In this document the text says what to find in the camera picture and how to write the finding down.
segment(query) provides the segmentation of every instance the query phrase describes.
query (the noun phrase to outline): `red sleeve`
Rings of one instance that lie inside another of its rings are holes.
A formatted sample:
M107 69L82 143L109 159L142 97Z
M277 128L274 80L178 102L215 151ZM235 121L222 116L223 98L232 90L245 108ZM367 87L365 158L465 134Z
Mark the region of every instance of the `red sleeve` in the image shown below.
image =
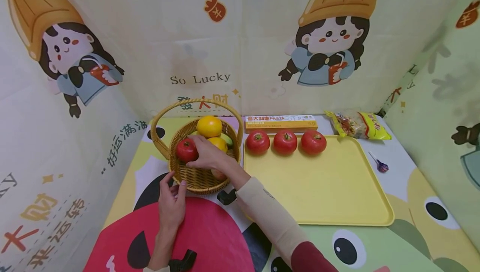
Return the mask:
M338 272L311 242L303 242L292 254L293 272Z

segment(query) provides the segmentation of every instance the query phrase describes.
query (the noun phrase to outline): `pasta box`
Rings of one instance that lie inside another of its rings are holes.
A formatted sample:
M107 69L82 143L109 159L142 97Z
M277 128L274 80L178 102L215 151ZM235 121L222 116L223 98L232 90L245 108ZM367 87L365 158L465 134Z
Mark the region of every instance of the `pasta box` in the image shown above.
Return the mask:
M245 132L263 130L277 133L281 130L306 132L317 130L317 121L313 115L252 115L245 117Z

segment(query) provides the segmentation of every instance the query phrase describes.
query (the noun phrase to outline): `yellow snack bag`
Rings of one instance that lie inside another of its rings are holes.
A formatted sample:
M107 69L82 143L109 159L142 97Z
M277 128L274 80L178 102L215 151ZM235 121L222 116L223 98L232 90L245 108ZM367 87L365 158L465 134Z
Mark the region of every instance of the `yellow snack bag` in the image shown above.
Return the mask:
M378 123L375 114L347 110L341 113L325 111L332 126L341 137L350 136L357 139L391 140L392 136Z

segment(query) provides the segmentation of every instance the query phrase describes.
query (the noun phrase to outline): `table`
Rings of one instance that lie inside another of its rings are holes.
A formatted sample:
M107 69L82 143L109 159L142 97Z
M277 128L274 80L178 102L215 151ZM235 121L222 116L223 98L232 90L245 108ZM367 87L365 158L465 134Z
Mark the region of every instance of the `table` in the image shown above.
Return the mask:
M327 117L315 117L318 130L333 134ZM157 133L165 143L194 118L162 118ZM234 128L234 117L222 117ZM379 122L388 129L382 118ZM139 271L148 264L158 231L158 183L168 172L165 158L145 131L135 157L110 209L104 228L85 267L86 272ZM310 240L339 271L478 271L480 255L437 197L400 142L359 140L389 165L376 171L395 212L390 227L301 226ZM229 192L231 185L225 188ZM197 253L192 272L290 271L259 227L236 202L222 205L217 194L187 195L187 214L179 229L173 258L186 250Z

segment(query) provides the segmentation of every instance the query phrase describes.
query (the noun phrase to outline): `beige sleeve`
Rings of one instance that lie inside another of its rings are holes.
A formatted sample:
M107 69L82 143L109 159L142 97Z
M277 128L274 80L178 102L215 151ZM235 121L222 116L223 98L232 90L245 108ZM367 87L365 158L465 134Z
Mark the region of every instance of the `beige sleeve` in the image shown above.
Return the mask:
M297 222L255 177L237 191L237 201L262 229L285 263L291 266L293 250L308 241Z
M165 267L157 271L153 271L152 269L146 267L143 269L143 272L170 272L170 267Z

